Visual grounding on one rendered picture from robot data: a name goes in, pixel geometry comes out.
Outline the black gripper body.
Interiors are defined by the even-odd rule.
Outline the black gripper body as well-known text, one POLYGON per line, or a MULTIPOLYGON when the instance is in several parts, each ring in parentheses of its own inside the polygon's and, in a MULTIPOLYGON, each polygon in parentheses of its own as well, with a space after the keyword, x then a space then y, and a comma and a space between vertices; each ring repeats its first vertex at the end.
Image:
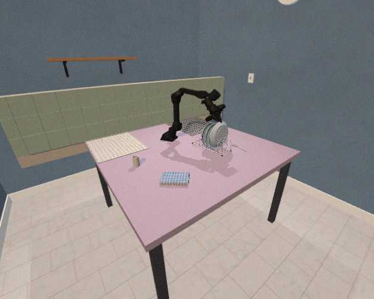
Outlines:
POLYGON ((216 105, 216 104, 211 103, 211 104, 209 104, 209 105, 207 106, 207 110, 209 110, 209 112, 210 112, 210 116, 207 116, 207 117, 205 118, 206 122, 207 122, 207 121, 211 121, 211 120, 212 120, 211 118, 212 118, 216 113, 220 112, 220 109, 224 109, 224 108, 226 107, 225 104, 221 104, 221 105, 219 105, 217 108, 215 107, 215 105, 216 105))

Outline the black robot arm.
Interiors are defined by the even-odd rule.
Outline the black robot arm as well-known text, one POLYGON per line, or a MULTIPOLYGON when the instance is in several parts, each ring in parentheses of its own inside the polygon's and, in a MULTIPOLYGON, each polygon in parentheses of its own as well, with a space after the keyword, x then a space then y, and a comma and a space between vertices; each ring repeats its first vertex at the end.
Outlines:
POLYGON ((212 103, 212 101, 216 101, 221 94, 214 89, 211 93, 208 93, 207 91, 194 91, 187 88, 180 88, 178 91, 176 91, 174 94, 171 95, 171 101, 173 102, 173 115, 174 115, 174 122, 172 124, 172 127, 169 127, 169 131, 167 135, 170 138, 175 138, 176 132, 180 131, 182 128, 182 123, 180 123, 180 101, 181 97, 185 94, 194 95, 200 99, 205 98, 201 101, 201 104, 205 104, 206 107, 212 103), (206 94, 207 93, 207 94, 206 94))

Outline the beige ribbed draining mat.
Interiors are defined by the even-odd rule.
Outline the beige ribbed draining mat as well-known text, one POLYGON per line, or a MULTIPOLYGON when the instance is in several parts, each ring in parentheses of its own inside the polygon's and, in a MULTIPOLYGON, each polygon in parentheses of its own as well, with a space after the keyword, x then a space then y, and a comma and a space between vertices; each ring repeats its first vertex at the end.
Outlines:
POLYGON ((86 141, 86 144, 98 164, 149 149, 129 132, 86 141))

